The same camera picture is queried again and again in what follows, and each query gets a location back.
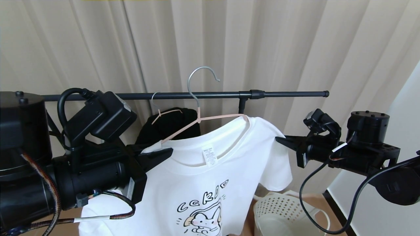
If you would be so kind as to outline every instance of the bolt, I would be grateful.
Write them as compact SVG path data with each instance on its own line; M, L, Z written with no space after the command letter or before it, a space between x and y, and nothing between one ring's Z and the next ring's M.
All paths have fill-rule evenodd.
M28 104L28 99L27 98L21 98L21 99L19 99L19 104L21 104L21 105Z
M23 97L24 96L24 92L22 91L16 91L15 92L16 97Z

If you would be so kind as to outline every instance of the graphic print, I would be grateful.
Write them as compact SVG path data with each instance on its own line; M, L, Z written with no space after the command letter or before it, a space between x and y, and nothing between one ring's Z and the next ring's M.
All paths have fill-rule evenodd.
M190 231L197 236L220 236L222 228L222 200L226 199L226 195L219 195L221 194L221 189L226 187L228 181L226 180L217 185L214 191L204 192L202 199L185 201L178 206L176 211L179 213L194 209L185 220L181 218L176 220L177 225L183 225L186 228L184 228L184 233Z

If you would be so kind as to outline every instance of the silver hook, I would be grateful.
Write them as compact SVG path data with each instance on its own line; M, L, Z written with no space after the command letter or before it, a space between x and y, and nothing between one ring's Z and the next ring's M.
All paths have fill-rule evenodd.
M188 87L188 92L189 92L189 94L197 101L197 107L199 108L200 107L200 102L198 101L198 98L194 95L194 94L192 94L192 92L191 92L191 87L190 87L190 85L189 85L189 81L191 80L191 77L192 77L192 75L197 71L197 70L199 70L199 69L209 69L210 71L211 71L211 73L213 74L213 76L214 76L214 79L216 80L216 81L218 81L218 82L220 82L220 80L217 78L217 76L216 76L216 74L214 73L214 70L212 69L212 68L210 68L210 67L208 67L208 66L200 66L200 67L198 67L197 69L195 69L195 70L193 70L193 72L189 75L189 78L188 78L188 83L187 83L187 87Z
M159 110L159 106L158 105L156 105L154 102L153 102L153 97L155 96L155 94L157 94L157 93L159 93L159 92L156 92L156 93L154 93L153 95L152 95L152 99L151 99L151 101L152 101L152 104L155 106L155 107L157 107L157 109Z

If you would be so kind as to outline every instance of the white plastic basket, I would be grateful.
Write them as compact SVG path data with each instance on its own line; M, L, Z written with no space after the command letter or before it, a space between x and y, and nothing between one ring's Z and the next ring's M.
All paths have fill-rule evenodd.
M303 212L299 199L284 194L270 192L263 198L255 197L254 205L255 231L254 236L317 236L326 235L320 231ZM324 213L330 228L330 218L323 210L304 202L309 215L315 219L318 212Z

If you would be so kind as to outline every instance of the curtain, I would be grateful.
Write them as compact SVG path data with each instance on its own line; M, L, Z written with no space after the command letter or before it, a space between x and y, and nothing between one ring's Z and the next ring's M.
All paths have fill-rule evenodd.
M0 1L1 90L59 94L69 87L113 92L323 91L328 98L249 100L286 135L306 135L303 118L321 108L343 127L351 111L386 111L420 60L418 0ZM195 108L194 100L157 100L161 109ZM202 100L205 116L236 113L238 99ZM123 134L133 143L155 108ZM56 103L47 105L58 122ZM70 117L82 106L66 103ZM225 120L202 123L204 132ZM62 152L57 142L57 152ZM290 152L298 190L305 169ZM337 175L325 168L307 192Z

